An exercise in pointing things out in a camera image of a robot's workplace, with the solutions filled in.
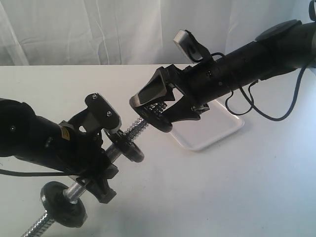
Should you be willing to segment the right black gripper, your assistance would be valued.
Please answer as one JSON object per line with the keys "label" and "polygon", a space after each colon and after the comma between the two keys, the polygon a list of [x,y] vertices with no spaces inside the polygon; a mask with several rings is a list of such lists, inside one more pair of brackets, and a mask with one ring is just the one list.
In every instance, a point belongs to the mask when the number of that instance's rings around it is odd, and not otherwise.
{"label": "right black gripper", "polygon": [[161,121],[197,121],[209,110],[208,102],[232,91],[232,67],[225,59],[206,60],[179,69],[175,65],[159,67],[149,82],[134,95],[134,106],[143,107],[158,102],[175,101],[172,84],[183,96],[174,104],[167,104]]}

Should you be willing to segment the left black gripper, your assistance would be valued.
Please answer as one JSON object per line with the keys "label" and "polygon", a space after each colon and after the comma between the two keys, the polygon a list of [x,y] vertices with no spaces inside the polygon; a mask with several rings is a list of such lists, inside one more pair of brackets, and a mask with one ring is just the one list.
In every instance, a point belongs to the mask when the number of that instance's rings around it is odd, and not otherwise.
{"label": "left black gripper", "polygon": [[41,130],[37,164],[68,175],[86,177],[101,173],[102,179],[91,180],[85,187],[100,203],[107,204],[116,196],[107,179],[113,179],[119,170],[102,148],[102,129],[97,122],[85,125],[74,119],[52,123]]}

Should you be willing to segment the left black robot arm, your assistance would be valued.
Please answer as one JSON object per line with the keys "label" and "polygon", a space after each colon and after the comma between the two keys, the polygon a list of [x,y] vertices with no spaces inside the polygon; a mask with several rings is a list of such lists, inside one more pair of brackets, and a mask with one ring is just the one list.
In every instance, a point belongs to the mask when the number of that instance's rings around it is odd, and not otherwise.
{"label": "left black robot arm", "polygon": [[116,192],[108,179],[118,169],[102,148],[102,126],[88,109],[57,124],[37,116],[26,103],[0,101],[0,155],[74,175],[100,203],[109,203]]}

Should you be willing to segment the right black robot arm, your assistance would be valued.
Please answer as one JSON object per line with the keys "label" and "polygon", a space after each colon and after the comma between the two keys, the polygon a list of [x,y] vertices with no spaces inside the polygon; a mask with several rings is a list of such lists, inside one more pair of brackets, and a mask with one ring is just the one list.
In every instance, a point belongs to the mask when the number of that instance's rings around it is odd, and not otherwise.
{"label": "right black robot arm", "polygon": [[198,120],[209,102],[241,86],[316,65],[316,25],[299,20],[275,25],[226,55],[211,53],[187,30],[174,42],[193,65],[158,68],[130,99],[135,111],[160,126]]}

